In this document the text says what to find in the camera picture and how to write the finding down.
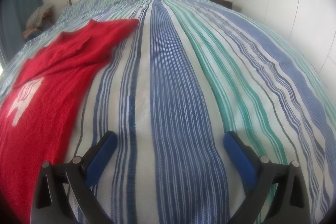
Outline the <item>red knit sweater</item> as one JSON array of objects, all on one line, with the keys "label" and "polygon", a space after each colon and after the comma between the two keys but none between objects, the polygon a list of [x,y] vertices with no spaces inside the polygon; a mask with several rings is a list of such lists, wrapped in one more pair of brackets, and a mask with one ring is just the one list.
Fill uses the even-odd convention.
[{"label": "red knit sweater", "polygon": [[77,110],[112,48],[138,26],[137,19],[95,20],[62,32],[27,59],[1,104],[1,167],[20,157],[64,159]]}]

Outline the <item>pile of clothes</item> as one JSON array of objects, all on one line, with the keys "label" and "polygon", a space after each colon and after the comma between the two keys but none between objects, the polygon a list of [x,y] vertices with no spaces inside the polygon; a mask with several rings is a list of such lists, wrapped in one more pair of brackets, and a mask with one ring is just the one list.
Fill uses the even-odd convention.
[{"label": "pile of clothes", "polygon": [[36,38],[55,23],[54,5],[44,4],[38,7],[26,22],[26,29],[23,31],[25,42]]}]

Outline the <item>striped bed cover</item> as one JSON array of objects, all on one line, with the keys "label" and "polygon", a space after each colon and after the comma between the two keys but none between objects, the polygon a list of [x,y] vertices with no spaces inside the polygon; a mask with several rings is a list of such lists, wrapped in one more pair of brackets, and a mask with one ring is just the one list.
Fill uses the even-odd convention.
[{"label": "striped bed cover", "polygon": [[90,187],[112,223],[229,223],[248,190],[223,146],[300,164],[311,223],[335,210],[335,105],[303,55],[269,28],[209,0],[81,0],[1,75],[1,104],[27,59],[89,21],[137,19],[82,97],[64,159],[1,167],[2,221],[31,223],[45,161],[65,164],[106,132],[117,148]]}]

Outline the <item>dark nightstand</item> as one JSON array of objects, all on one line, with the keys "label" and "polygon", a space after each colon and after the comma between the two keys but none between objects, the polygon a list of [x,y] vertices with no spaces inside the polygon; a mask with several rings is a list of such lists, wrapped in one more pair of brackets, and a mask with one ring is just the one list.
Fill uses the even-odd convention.
[{"label": "dark nightstand", "polygon": [[216,3],[218,5],[221,5],[225,8],[232,9],[233,3],[226,0],[209,0],[210,2]]}]

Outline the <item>blue curtain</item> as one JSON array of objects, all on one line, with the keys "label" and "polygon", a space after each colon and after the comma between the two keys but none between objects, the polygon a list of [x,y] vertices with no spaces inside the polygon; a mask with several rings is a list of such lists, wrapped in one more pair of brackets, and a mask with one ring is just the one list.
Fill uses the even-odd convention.
[{"label": "blue curtain", "polygon": [[23,31],[43,0],[1,0],[1,65],[5,67],[23,48]]}]

